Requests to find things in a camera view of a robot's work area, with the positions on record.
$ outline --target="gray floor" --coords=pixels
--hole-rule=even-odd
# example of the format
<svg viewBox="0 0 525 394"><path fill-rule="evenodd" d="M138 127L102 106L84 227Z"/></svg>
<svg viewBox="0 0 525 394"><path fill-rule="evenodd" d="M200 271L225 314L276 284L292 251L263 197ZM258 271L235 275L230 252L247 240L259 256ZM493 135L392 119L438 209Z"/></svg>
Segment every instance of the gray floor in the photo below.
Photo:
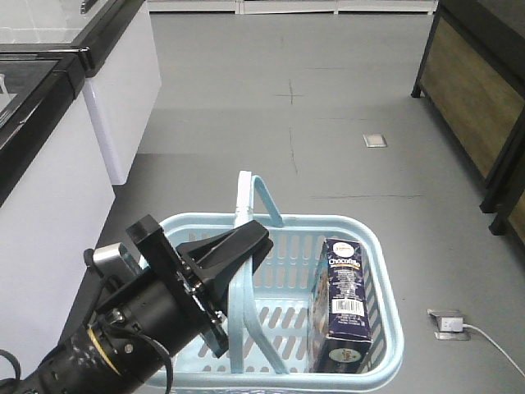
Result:
<svg viewBox="0 0 525 394"><path fill-rule="evenodd" d="M403 366L380 393L517 393L478 336L439 342L429 307L459 308L525 365L525 268L427 102L409 97L431 24L402 15L153 15L163 86L100 243L146 213L232 212L238 171L284 213L366 223L384 248ZM367 149L382 133L385 149Z"/></svg>

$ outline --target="wooden cabinet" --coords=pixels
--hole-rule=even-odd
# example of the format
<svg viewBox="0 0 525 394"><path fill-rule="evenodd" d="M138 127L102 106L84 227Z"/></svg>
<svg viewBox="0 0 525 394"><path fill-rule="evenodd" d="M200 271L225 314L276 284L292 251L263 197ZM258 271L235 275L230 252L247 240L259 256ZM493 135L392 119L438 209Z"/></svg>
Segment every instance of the wooden cabinet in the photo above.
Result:
<svg viewBox="0 0 525 394"><path fill-rule="evenodd" d="M420 84L486 178L525 99L445 18L437 22Z"/></svg>
<svg viewBox="0 0 525 394"><path fill-rule="evenodd" d="M412 92L433 103L482 179L491 229L525 241L525 2L441 0Z"/></svg>

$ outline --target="shopping basket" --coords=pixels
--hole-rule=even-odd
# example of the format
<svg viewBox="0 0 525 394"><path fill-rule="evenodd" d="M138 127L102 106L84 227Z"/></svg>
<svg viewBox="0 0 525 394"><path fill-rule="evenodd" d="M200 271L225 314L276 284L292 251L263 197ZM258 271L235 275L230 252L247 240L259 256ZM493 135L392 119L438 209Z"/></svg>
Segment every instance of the shopping basket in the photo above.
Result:
<svg viewBox="0 0 525 394"><path fill-rule="evenodd" d="M257 191L269 214L253 214ZM274 247L257 272L251 260L235 275L225 323L230 350L220 359L195 338L174 359L177 394L208 393L349 393L387 384L403 359L404 337L374 233L352 218L279 213L263 180L241 172L233 213L182 213L161 225L175 247L215 236L254 218L270 232ZM306 373L308 298L323 241L362 243L363 275L372 329L372 348L360 373ZM164 389L165 373L148 381L148 391Z"/></svg>

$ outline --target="cabinet leg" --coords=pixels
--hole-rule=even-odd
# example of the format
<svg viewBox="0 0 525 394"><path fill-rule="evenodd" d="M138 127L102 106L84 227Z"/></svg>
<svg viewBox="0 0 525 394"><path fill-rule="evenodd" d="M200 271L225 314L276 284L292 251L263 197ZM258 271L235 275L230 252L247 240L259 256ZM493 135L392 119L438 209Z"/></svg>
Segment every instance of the cabinet leg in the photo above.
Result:
<svg viewBox="0 0 525 394"><path fill-rule="evenodd" d="M419 83L417 81L415 84L413 84L412 93L410 95L415 99L419 99L421 97L421 88L419 87Z"/></svg>
<svg viewBox="0 0 525 394"><path fill-rule="evenodd" d="M506 225L500 215L496 215L494 222L489 226L489 230L495 236L502 236L506 233Z"/></svg>
<svg viewBox="0 0 525 394"><path fill-rule="evenodd" d="M491 191L489 190L489 192L485 196L485 199L479 205L480 210L483 213L495 212L496 200L497 198L494 196L494 193L491 193Z"/></svg>

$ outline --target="black frame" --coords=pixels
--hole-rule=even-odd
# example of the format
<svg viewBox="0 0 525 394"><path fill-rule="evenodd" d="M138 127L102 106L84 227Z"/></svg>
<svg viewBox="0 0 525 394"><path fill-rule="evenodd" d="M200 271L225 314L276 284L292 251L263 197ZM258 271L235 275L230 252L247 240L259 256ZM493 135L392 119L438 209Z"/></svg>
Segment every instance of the black frame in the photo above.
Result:
<svg viewBox="0 0 525 394"><path fill-rule="evenodd" d="M453 16L452 12L460 15L462 20L460 21L457 17ZM431 50L432 41L436 33L436 28L440 19L443 18L445 21L450 23L454 29L473 47L477 53L483 57L506 81L517 91L522 97L525 98L525 84L523 83L523 77L525 76L525 66L521 69L519 74L515 73L514 70L510 70L509 67L502 62L499 58L499 54L503 53L504 58L509 58L509 46L503 46L503 50L497 49L495 41L501 41L502 35L507 39L514 39L518 41L518 46L525 48L525 36L520 36L515 31L510 30L500 20L491 17L491 14L484 7L481 7L477 2L467 2L458 0L441 0L436 10L436 15L432 23L431 31L428 37L425 52L422 57L422 61L418 70L418 75L414 82L412 97L421 97L421 92L431 102L431 95L424 89L421 84L421 77L427 63L428 54ZM491 23L486 24L486 20L491 20ZM475 30L477 36L475 36L469 29L471 26L481 26ZM485 42L481 39L490 37L488 48ZM525 65L525 51L523 53L517 53L511 56L513 64ZM451 136L454 137L454 142L464 152L463 146L459 143L459 140L455 137L454 132L450 129ZM484 200L480 204L480 209L484 213L495 212L498 204L502 201L507 192L508 183L512 175L514 174L515 167L519 162L520 158L525 152L525 108L518 117L513 129L511 130L509 137L504 143L502 150L498 154L492 169L489 171L486 177L484 177L476 166L476 173L483 180L483 188L485 189ZM473 164L472 159L465 154L465 157Z"/></svg>
<svg viewBox="0 0 525 394"><path fill-rule="evenodd" d="M84 85L84 68L73 54L48 54L42 60L54 60L56 65L37 84L0 128L0 207L15 188L25 170L48 140L73 100ZM35 62L36 57L5 57L0 61Z"/></svg>
<svg viewBox="0 0 525 394"><path fill-rule="evenodd" d="M82 62L85 76L94 76L144 1L114 0L104 4L98 14L68 44L0 44L0 53L35 54L37 57L46 57L49 53L55 56L74 53Z"/></svg>

